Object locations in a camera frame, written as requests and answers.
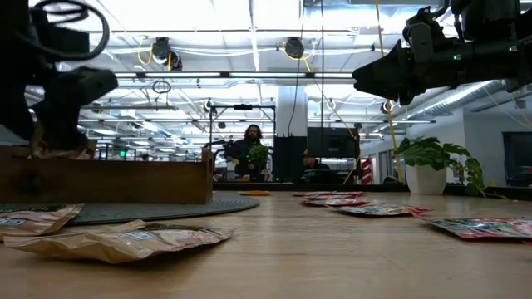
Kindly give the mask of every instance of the potted plant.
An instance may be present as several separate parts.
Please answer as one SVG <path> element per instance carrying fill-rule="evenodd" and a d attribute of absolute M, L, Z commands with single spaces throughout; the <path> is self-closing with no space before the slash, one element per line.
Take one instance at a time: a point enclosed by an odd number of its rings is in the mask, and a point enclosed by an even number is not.
<path fill-rule="evenodd" d="M 486 196 L 482 167 L 470 152 L 453 144 L 440 144 L 436 137 L 405 138 L 394 152 L 403 154 L 406 163 L 406 181 L 413 194 L 442 194 L 446 187 L 447 168 L 458 173 L 461 183 L 467 182 L 469 195 Z M 465 163 L 451 158 L 451 154 L 465 156 Z"/>

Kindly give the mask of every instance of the ceiling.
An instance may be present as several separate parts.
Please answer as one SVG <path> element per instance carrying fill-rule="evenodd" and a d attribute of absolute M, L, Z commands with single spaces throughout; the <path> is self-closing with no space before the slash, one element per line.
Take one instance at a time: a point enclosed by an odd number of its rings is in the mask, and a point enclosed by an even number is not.
<path fill-rule="evenodd" d="M 183 71 L 290 71 L 345 72 L 381 57 L 377 35 L 377 12 L 373 1 L 323 0 L 86 0 L 99 9 L 110 23 L 112 34 L 107 49 L 92 61 L 83 62 L 115 72 L 166 71 L 149 61 L 150 44 L 156 37 L 169 37 L 172 49 L 183 62 Z M 438 0 L 380 0 L 383 50 L 389 50 L 401 39 L 405 20 L 420 7 L 436 7 Z M 452 22 L 442 19 L 445 33 L 453 35 Z M 69 24 L 91 33 L 95 46 L 101 38 L 100 21 L 91 16 Z M 283 51 L 287 37 L 303 37 L 307 63 L 288 59 Z M 61 70 L 78 66 L 62 63 Z M 156 153 L 199 151 L 208 141 L 208 123 L 192 119 L 208 119 L 204 105 L 249 103 L 276 105 L 278 88 L 294 85 L 294 81 L 232 79 L 165 79 L 172 85 L 167 94 L 152 90 L 155 79 L 120 79 L 120 87 L 96 101 L 95 109 L 84 109 L 80 129 L 101 143 L 125 137 L 125 145 L 139 151 Z M 324 94 L 336 104 L 338 114 L 346 119 L 380 119 L 382 98 L 356 91 L 352 80 L 327 81 Z M 318 84 L 305 85 L 309 102 L 318 102 L 322 94 Z M 42 90 L 30 87 L 29 101 L 38 100 Z M 411 107 L 420 105 L 442 92 L 428 91 L 418 96 Z M 311 117 L 321 117 L 313 108 Z M 324 118 L 335 117 L 325 108 Z M 253 119 L 271 143 L 273 123 L 264 111 L 227 110 L 219 119 Z M 177 119 L 181 122 L 150 122 L 138 126 L 132 122 L 98 123 L 95 119 Z M 216 138 L 239 137 L 249 122 L 227 122 L 224 129 L 214 126 Z"/>

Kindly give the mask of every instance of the wooden table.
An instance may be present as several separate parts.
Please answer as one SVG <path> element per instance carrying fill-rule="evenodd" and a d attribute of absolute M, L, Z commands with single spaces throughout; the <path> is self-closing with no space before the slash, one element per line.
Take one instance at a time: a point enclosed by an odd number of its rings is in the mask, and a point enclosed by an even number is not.
<path fill-rule="evenodd" d="M 532 203 L 369 194 L 426 216 L 519 217 Z M 532 247 L 471 243 L 416 218 L 354 218 L 288 193 L 241 213 L 173 223 L 239 227 L 227 242 L 112 266 L 0 248 L 1 298 L 531 298 Z"/>

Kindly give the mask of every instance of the orange object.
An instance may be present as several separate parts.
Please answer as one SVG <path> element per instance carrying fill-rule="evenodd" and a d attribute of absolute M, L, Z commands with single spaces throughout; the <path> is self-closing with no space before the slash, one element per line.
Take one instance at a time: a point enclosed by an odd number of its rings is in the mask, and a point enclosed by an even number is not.
<path fill-rule="evenodd" d="M 242 191 L 239 194 L 247 196 L 269 196 L 269 191 Z"/>

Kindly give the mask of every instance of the metal frame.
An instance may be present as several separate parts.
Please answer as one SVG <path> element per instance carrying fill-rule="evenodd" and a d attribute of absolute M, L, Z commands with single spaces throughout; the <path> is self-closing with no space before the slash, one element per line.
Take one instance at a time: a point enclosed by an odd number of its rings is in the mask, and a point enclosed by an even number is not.
<path fill-rule="evenodd" d="M 213 142 L 213 123 L 215 120 L 217 120 L 227 109 L 235 109 L 242 105 L 212 105 L 209 109 L 209 143 Z M 273 136 L 275 136 L 275 133 L 277 131 L 277 111 L 276 106 L 274 105 L 247 105 L 246 107 L 251 107 L 251 109 L 259 109 L 261 110 L 266 116 L 267 121 L 273 122 Z M 215 118 L 213 118 L 213 110 L 220 108 L 221 111 L 216 115 Z M 271 109 L 273 110 L 273 119 L 269 117 L 268 113 L 266 113 L 263 109 Z"/>

